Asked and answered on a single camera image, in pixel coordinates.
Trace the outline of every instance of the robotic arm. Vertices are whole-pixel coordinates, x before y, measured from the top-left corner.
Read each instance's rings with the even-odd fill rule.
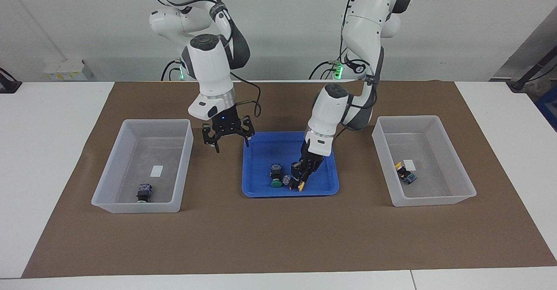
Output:
[[[199,95],[188,108],[203,124],[203,141],[219,153],[218,140],[226,135],[248,139],[255,134],[251,119],[241,120],[236,109],[230,70],[245,66],[249,46],[221,0],[166,0],[168,6],[151,13],[149,24],[173,42],[181,54],[182,67],[199,82]],[[205,30],[214,22],[219,35],[191,32]]]
[[[323,157],[330,155],[338,123],[352,131],[368,125],[377,100],[377,85],[384,58],[380,38],[391,37],[398,31],[400,18],[396,14],[406,11],[411,2],[349,0],[341,31],[342,40],[349,50],[344,59],[346,64],[358,62],[364,65],[361,69],[362,73],[365,72],[362,94],[354,96],[336,84],[328,84],[319,92],[308,121],[300,160],[291,166],[291,189],[301,191]],[[349,54],[359,59],[349,60]]]

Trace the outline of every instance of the blue plastic tray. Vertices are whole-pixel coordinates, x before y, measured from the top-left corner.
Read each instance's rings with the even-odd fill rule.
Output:
[[[271,186],[271,165],[282,165],[284,175],[290,175],[290,165],[300,159],[304,132],[257,132],[244,146],[242,191],[249,197],[293,197],[333,195],[339,190],[335,156],[329,157],[308,179],[304,191],[290,190],[286,186]]]

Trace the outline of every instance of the brown table cover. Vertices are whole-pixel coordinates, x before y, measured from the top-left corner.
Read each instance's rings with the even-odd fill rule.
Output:
[[[303,131],[323,86],[259,85],[256,131]],[[358,94],[362,83],[344,86]],[[245,84],[236,92],[238,100],[256,95]],[[440,117],[477,190],[448,206],[392,206],[372,126],[334,142],[336,195],[248,198],[241,190],[243,139],[222,138],[221,154],[203,145],[201,121],[187,112],[197,93],[195,83],[114,85],[24,278],[557,265],[453,82],[383,82],[371,121]],[[91,205],[122,121],[141,118],[188,118],[197,128],[178,213],[113,214]]]

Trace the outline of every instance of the table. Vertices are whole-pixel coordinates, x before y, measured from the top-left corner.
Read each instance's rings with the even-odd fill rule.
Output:
[[[19,278],[54,209],[112,82],[26,83],[0,96],[0,278]],[[457,87],[546,240],[557,254],[555,182],[557,133],[525,94],[503,83],[458,82]],[[0,280],[2,288],[192,289],[509,289],[553,288],[557,267],[490,270],[179,276],[113,276]]]

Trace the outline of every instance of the clear plastic bin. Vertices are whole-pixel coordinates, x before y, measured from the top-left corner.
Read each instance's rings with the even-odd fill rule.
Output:
[[[454,204],[476,195],[439,117],[378,117],[372,137],[394,206]],[[416,167],[409,185],[395,169],[404,160]]]
[[[192,145],[187,119],[125,120],[92,205],[113,213],[179,211]],[[137,199],[142,183],[153,187],[148,202]]]

